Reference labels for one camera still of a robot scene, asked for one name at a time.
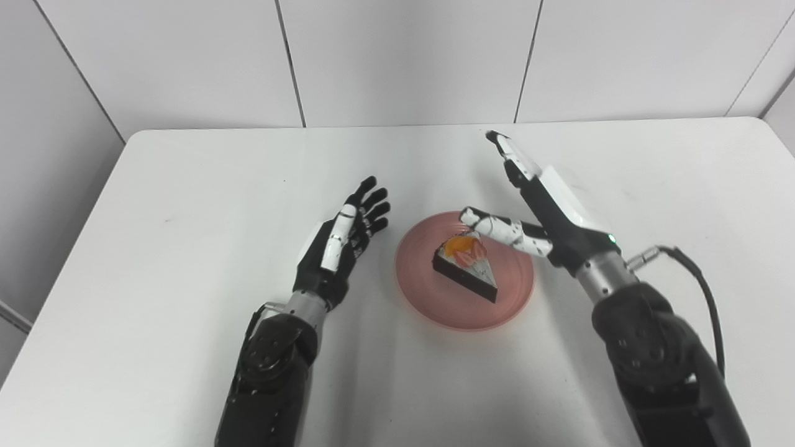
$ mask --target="gray wall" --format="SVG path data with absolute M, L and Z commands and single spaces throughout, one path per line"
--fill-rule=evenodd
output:
M 0 6 L 0 299 L 34 320 L 123 142 L 36 4 Z M 0 321 L 0 380 L 23 337 Z
M 789 152 L 795 155 L 795 83 L 791 82 L 765 114 L 776 135 L 784 142 Z

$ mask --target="cable connector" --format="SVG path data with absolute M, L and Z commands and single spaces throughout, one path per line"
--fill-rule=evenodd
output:
M 662 251 L 660 247 L 655 245 L 653 247 L 647 248 L 643 251 L 640 255 L 635 255 L 634 257 L 630 258 L 629 261 L 626 262 L 626 269 L 632 273 L 640 270 L 641 267 L 652 262 L 656 259 Z

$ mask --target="silver metal cylinder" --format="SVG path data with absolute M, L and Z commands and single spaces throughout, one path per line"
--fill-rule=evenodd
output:
M 638 277 L 626 268 L 624 259 L 615 251 L 590 258 L 575 276 L 594 304 L 609 297 L 616 290 L 638 282 Z
M 326 319 L 326 301 L 312 292 L 294 292 L 287 301 L 281 313 L 288 313 L 306 321 L 317 332 L 317 344 L 320 346 L 320 336 L 323 332 L 323 322 Z

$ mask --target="wall seam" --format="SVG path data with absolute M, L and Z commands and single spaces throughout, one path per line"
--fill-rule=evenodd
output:
M 301 94 L 298 91 L 298 80 L 296 80 L 296 70 L 293 67 L 293 54 L 290 52 L 290 43 L 287 41 L 287 29 L 285 28 L 285 19 L 281 15 L 281 4 L 279 0 L 273 0 L 276 3 L 276 15 L 279 17 L 279 28 L 281 28 L 281 38 L 285 41 L 285 51 L 287 52 L 287 65 L 290 67 L 290 77 L 293 78 L 293 90 L 296 92 L 296 101 L 298 102 L 298 113 L 301 115 L 301 125 L 306 127 L 306 118 L 304 117 L 304 105 L 301 103 Z
M 124 137 L 122 136 L 122 133 L 118 131 L 116 123 L 113 122 L 113 119 L 111 119 L 111 116 L 107 113 L 105 106 L 102 105 L 102 102 L 99 100 L 99 97 L 97 96 L 96 92 L 94 92 L 94 89 L 91 88 L 91 85 L 88 83 L 88 80 L 86 79 L 86 76 L 83 74 L 83 71 L 80 70 L 80 67 L 77 65 L 77 62 L 75 62 L 75 58 L 72 57 L 72 53 L 69 52 L 68 48 L 66 48 L 64 40 L 60 38 L 60 34 L 58 34 L 58 32 L 55 29 L 55 26 L 52 25 L 52 22 L 50 21 L 49 17 L 47 17 L 47 14 L 45 13 L 44 9 L 41 7 L 41 4 L 39 4 L 39 0 L 33 0 L 33 3 L 36 5 L 36 8 L 39 9 L 39 13 L 44 18 L 45 22 L 47 22 L 47 26 L 49 26 L 50 31 L 52 31 L 52 35 L 54 35 L 55 38 L 58 40 L 58 44 L 60 45 L 61 49 L 63 49 L 64 53 L 66 53 L 66 57 L 69 58 L 69 62 L 72 62 L 72 66 L 77 71 L 77 74 L 80 76 L 80 79 L 83 80 L 83 84 L 85 84 L 89 93 L 91 93 L 91 96 L 94 98 L 94 101 L 96 101 L 97 106 L 99 106 L 99 109 L 102 111 L 103 115 L 105 115 L 105 119 L 107 119 L 111 127 L 113 127 L 113 131 L 116 133 L 116 136 L 118 136 L 118 139 L 122 140 L 122 143 L 126 144 L 127 141 L 125 141 Z
M 527 62 L 525 62 L 525 75 L 522 77 L 522 87 L 519 88 L 519 99 L 516 101 L 516 112 L 514 112 L 514 124 L 519 117 L 519 107 L 522 105 L 522 95 L 525 93 L 525 82 L 527 81 L 527 72 L 530 69 L 530 59 L 533 58 L 533 50 L 536 47 L 536 35 L 538 35 L 538 23 L 541 21 L 541 10 L 544 8 L 544 0 L 538 3 L 538 13 L 536 14 L 536 23 L 533 26 L 533 36 L 530 38 L 530 49 L 527 52 Z
M 789 13 L 789 16 L 787 17 L 787 20 L 784 22 L 784 25 L 781 27 L 781 29 L 778 30 L 778 33 L 776 34 L 776 37 L 773 39 L 772 42 L 770 42 L 770 46 L 767 47 L 767 50 L 765 51 L 765 53 L 762 54 L 762 59 L 760 59 L 759 63 L 756 64 L 756 67 L 754 67 L 754 71 L 752 71 L 750 73 L 750 76 L 748 76 L 748 79 L 743 84 L 743 86 L 740 88 L 740 91 L 737 93 L 737 96 L 735 96 L 735 99 L 733 101 L 731 101 L 731 104 L 729 105 L 729 108 L 726 110 L 726 113 L 724 113 L 723 116 L 728 116 L 729 113 L 731 112 L 731 109 L 734 108 L 735 104 L 737 103 L 737 100 L 743 94 L 743 92 L 745 91 L 746 87 L 748 87 L 748 84 L 749 84 L 750 80 L 752 80 L 754 78 L 754 75 L 756 74 L 757 70 L 759 70 L 759 67 L 762 66 L 762 62 L 764 62 L 765 58 L 767 58 L 767 54 L 770 52 L 771 49 L 773 49 L 773 45 L 776 44 L 776 41 L 778 41 L 778 38 L 781 36 L 781 33 L 784 32 L 784 29 L 789 24 L 789 21 L 792 19 L 793 14 L 795 14 L 795 9 L 793 9 L 792 12 Z M 770 104 L 768 104 L 768 107 L 766 107 L 766 109 L 763 110 L 762 113 L 759 116 L 760 117 L 763 116 L 767 112 L 768 109 L 770 109 Z

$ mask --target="robotic arm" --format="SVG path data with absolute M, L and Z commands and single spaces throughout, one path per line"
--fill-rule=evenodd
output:
M 370 238 L 388 222 L 384 188 L 369 177 L 337 216 L 320 226 L 298 263 L 286 305 L 265 303 L 251 317 L 223 409 L 217 447 L 290 447 L 304 406 L 309 368 L 327 312 L 342 302 L 347 279 Z
M 625 262 L 613 235 L 583 209 L 551 167 L 540 169 L 505 135 L 486 137 L 502 155 L 510 182 L 541 226 L 465 208 L 460 220 L 481 234 L 546 257 L 576 278 L 594 303 L 594 329 L 607 346 L 619 390 L 646 447 L 750 445 L 723 381 L 717 311 L 703 277 L 678 249 L 653 247 Z M 635 271 L 665 252 L 699 279 L 715 326 L 718 364 L 669 302 Z

